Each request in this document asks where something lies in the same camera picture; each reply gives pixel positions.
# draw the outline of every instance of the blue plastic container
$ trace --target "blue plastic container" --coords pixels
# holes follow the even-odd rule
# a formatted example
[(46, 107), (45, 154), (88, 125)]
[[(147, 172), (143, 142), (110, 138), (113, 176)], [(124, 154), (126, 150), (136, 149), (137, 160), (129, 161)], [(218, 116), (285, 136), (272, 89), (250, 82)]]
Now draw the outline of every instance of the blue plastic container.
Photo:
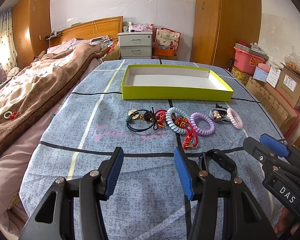
[(268, 74), (266, 71), (262, 70), (261, 68), (256, 67), (254, 71), (253, 79), (260, 80), (266, 82)]

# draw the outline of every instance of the wooden headboard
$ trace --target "wooden headboard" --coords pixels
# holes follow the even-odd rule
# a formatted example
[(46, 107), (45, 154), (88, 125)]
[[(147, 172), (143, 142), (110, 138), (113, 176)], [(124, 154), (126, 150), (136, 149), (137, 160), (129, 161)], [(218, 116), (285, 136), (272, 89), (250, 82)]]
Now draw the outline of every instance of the wooden headboard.
[(89, 40), (99, 36), (118, 37), (122, 32), (123, 16), (94, 20), (79, 24), (62, 31), (60, 37), (51, 39), (50, 46), (56, 46), (65, 43), (73, 38), (82, 38)]

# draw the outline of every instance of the green bead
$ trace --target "green bead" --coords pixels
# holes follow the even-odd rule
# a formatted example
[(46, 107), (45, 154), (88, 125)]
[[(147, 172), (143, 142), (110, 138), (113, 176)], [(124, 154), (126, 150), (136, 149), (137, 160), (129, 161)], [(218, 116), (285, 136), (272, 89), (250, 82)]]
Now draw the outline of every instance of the green bead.
[(132, 116), (131, 115), (127, 115), (125, 118), (126, 122), (128, 123), (132, 123)]

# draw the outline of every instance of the gray drawer cabinet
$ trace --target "gray drawer cabinet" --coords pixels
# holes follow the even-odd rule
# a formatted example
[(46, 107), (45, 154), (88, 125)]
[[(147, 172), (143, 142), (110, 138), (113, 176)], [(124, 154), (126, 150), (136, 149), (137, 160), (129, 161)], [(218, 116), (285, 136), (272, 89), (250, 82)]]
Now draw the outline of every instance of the gray drawer cabinet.
[(122, 59), (151, 59), (152, 32), (119, 33), (120, 55)]

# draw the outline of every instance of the pink coiled hair tie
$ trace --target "pink coiled hair tie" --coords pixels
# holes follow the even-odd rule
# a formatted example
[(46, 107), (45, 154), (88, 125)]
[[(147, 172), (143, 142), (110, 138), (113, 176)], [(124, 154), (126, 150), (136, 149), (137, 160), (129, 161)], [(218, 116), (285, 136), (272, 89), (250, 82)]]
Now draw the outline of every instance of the pink coiled hair tie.
[[(203, 119), (204, 121), (206, 121), (206, 122), (210, 125), (210, 129), (209, 129), (209, 130), (203, 130), (203, 129), (199, 128), (199, 127), (195, 124), (195, 120), (198, 119), (198, 118)], [(214, 126), (214, 122), (211, 120), (211, 118), (205, 116), (205, 115), (202, 114), (202, 113), (193, 113), (193, 114), (191, 114), (191, 116), (190, 116), (190, 123), (191, 123), (192, 127), (194, 128), (194, 130), (195, 130), (198, 134), (200, 134), (200, 135), (202, 135), (202, 136), (208, 136), (208, 135), (211, 135), (211, 134), (214, 133), (214, 131), (215, 131), (215, 129), (216, 129), (215, 126)]]
[(228, 108), (227, 115), (235, 128), (237, 128), (237, 129), (243, 128), (243, 122), (241, 120), (241, 117), (239, 116), (239, 114), (236, 111), (234, 111), (232, 108)]

